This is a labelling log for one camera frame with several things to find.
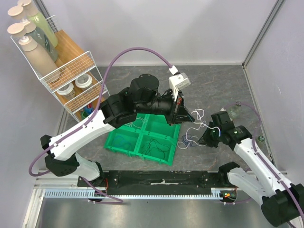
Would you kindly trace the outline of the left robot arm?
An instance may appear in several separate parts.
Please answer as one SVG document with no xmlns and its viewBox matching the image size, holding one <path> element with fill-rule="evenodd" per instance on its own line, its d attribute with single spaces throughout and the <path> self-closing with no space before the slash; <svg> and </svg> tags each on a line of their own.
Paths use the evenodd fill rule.
<svg viewBox="0 0 304 228">
<path fill-rule="evenodd" d="M 74 174 L 94 187 L 104 182 L 101 165 L 81 157 L 77 151 L 95 138 L 136 120 L 137 114 L 163 115 L 167 124 L 193 122 L 184 106 L 182 89 L 190 85 L 185 73 L 169 78 L 169 89 L 159 94 L 159 80 L 142 74 L 129 87 L 109 96 L 87 119 L 56 137 L 43 136 L 44 146 L 54 145 L 45 157 L 47 169 L 58 177 Z"/>
</svg>

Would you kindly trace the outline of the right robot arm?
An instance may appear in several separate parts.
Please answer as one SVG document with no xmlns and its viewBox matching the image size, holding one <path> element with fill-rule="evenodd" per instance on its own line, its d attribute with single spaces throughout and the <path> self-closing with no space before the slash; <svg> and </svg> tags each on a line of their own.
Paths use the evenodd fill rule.
<svg viewBox="0 0 304 228">
<path fill-rule="evenodd" d="M 264 217 L 274 227 L 304 217 L 304 187 L 292 183 L 264 155 L 253 135 L 244 126 L 235 126 L 227 111 L 212 114 L 199 142 L 216 148 L 227 145 L 248 165 L 254 176 L 246 173 L 235 162 L 222 165 L 218 183 L 241 188 L 261 208 Z"/>
</svg>

